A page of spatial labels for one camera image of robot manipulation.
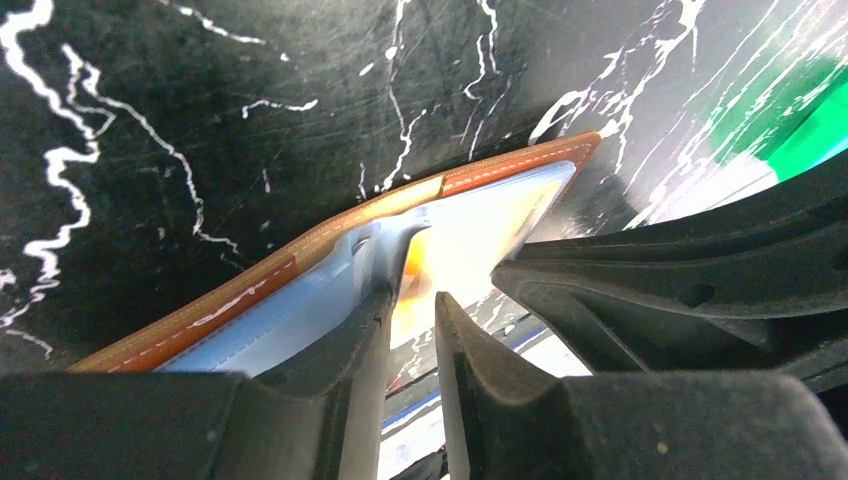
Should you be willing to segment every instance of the marble surface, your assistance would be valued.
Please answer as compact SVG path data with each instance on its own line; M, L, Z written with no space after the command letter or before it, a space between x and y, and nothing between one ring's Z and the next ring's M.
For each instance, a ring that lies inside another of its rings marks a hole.
M0 6L0 371L63 368L423 176L599 130L536 232L774 183L848 0Z

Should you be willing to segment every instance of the brown leather wallet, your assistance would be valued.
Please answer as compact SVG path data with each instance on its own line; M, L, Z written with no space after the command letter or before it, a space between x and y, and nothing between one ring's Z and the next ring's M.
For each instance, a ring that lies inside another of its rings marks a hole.
M224 285L69 370L153 370L309 270L351 228L552 162L571 161L579 173L599 143L594 132L557 139L433 175L369 200L321 222Z

